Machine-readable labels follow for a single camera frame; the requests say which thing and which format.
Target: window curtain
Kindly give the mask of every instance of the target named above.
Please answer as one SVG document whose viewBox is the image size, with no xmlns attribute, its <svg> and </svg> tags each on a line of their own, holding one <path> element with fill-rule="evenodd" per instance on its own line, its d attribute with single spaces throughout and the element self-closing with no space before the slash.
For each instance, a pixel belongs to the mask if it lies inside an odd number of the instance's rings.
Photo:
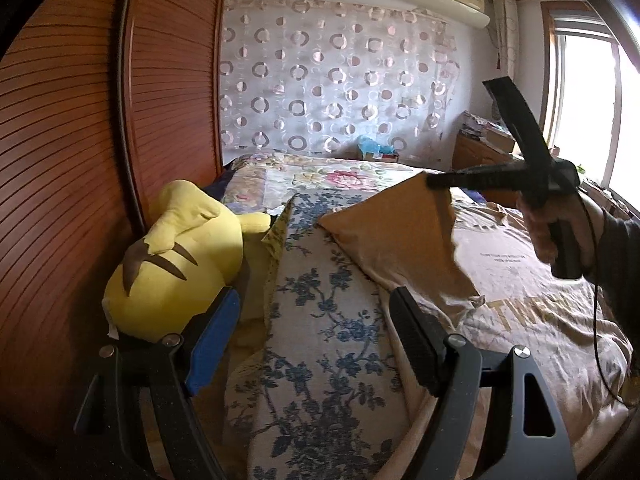
<svg viewBox="0 0 640 480">
<path fill-rule="evenodd" d="M 515 0 L 494 0 L 494 11 L 500 72 L 514 79 L 520 51 L 518 6 Z"/>
<path fill-rule="evenodd" d="M 243 153 L 354 157 L 367 136 L 438 163 L 460 66 L 425 13 L 324 0 L 226 0 L 220 62 L 225 161 Z"/>
</svg>

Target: human hand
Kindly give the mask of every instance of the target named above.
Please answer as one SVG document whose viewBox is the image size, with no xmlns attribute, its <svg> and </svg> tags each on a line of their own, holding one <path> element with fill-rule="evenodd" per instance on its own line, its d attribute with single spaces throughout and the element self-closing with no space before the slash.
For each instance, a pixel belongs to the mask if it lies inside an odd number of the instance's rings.
<svg viewBox="0 0 640 480">
<path fill-rule="evenodd" d="M 576 194 L 550 196 L 545 205 L 539 209 L 530 208 L 522 195 L 518 197 L 517 207 L 522 212 L 536 256 L 541 262 L 552 264 L 558 257 L 558 247 L 551 239 L 549 224 L 557 220 L 566 220 L 571 224 L 575 240 L 580 246 L 580 262 L 582 266 L 588 269 L 593 265 L 595 247 L 591 238 L 589 221 L 580 201 L 584 203 L 593 223 L 597 246 L 604 231 L 604 213 L 600 206 L 586 195 L 580 193 L 580 196 Z"/>
</svg>

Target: blue gripper pad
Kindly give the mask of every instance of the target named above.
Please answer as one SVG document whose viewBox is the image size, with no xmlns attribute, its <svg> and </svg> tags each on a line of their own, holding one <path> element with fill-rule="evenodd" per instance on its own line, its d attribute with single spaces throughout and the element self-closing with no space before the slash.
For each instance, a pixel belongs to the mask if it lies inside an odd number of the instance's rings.
<svg viewBox="0 0 640 480">
<path fill-rule="evenodd" d="M 196 328 L 200 321 L 199 317 L 209 315 L 209 322 L 199 336 L 191 337 L 185 333 Z M 225 287 L 220 291 L 209 310 L 193 317 L 186 330 L 183 331 L 185 343 L 191 347 L 190 368 L 184 381 L 191 396 L 195 396 L 203 386 L 210 384 L 239 317 L 240 296 L 232 288 Z"/>
</svg>

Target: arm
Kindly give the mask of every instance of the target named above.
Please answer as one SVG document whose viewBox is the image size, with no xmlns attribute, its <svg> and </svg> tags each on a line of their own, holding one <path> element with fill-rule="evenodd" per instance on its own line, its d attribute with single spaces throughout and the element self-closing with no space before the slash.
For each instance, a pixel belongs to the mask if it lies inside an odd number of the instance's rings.
<svg viewBox="0 0 640 480">
<path fill-rule="evenodd" d="M 586 278 L 593 282 L 594 269 Z M 598 284 L 623 332 L 640 348 L 640 226 L 604 213 L 598 244 Z"/>
<path fill-rule="evenodd" d="M 531 210 L 520 200 L 518 208 L 522 211 L 536 256 L 547 264 L 558 256 L 548 224 L 556 220 L 569 221 L 580 245 L 585 277 L 593 283 L 596 248 L 580 200 L 587 209 L 596 235 L 598 284 L 626 336 L 633 344 L 637 341 L 640 345 L 640 226 L 633 221 L 613 218 L 585 195 L 580 198 L 575 195 L 552 197 L 537 210 Z"/>
</svg>

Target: wardrobe door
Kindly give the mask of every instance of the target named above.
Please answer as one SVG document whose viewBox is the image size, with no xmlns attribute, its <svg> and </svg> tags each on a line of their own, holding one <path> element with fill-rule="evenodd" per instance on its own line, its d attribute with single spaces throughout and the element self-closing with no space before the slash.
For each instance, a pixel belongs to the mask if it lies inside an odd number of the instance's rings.
<svg viewBox="0 0 640 480">
<path fill-rule="evenodd" d="M 132 179 L 149 226 L 150 200 L 177 178 L 220 173 L 218 50 L 222 0 L 128 0 L 122 110 Z"/>
<path fill-rule="evenodd" d="M 132 241 L 112 121 L 117 0 L 45 0 L 0 60 L 0 416 L 53 442 Z"/>
</svg>

